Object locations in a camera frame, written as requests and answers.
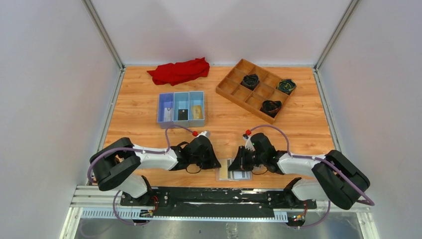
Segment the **white silver card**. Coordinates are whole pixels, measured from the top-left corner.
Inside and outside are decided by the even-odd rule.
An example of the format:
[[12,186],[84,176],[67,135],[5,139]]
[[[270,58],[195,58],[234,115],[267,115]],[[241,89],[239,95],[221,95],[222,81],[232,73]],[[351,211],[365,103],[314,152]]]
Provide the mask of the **white silver card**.
[[173,121],[173,108],[165,107],[163,113],[163,121]]

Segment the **gold card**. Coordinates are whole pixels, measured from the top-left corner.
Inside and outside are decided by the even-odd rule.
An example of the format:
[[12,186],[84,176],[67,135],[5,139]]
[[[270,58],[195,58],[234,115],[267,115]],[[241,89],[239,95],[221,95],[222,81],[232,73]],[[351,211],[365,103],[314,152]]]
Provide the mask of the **gold card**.
[[202,120],[204,118],[203,116],[203,110],[201,105],[193,105],[191,107],[192,111],[192,119],[194,120]]
[[221,168],[218,172],[218,179],[222,181],[230,180],[231,172],[228,170],[228,168],[231,165],[231,159],[221,159],[219,162],[221,164]]

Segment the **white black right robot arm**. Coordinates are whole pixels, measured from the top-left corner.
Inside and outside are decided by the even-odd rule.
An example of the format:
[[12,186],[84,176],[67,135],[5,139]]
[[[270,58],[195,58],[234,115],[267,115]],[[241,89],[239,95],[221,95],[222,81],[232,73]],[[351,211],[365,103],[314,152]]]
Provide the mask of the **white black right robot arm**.
[[229,171],[252,171],[264,166],[271,173],[297,174],[281,196],[269,195],[271,204],[296,208],[310,200],[330,201],[349,210],[360,203],[370,187],[368,177],[338,150],[322,155],[293,154],[277,150],[263,133],[244,135],[246,144],[238,148]]

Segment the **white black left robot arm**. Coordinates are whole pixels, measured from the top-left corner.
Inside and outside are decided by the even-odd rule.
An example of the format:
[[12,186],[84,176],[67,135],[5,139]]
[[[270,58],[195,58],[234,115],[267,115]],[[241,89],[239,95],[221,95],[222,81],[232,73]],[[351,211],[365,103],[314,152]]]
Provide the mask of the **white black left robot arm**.
[[89,162],[88,173],[94,174],[99,190],[118,189],[133,198],[143,196],[150,187],[144,176],[135,175],[137,169],[177,171],[192,164],[201,170],[221,167],[210,140],[202,134],[169,149],[142,147],[123,137],[94,154]]

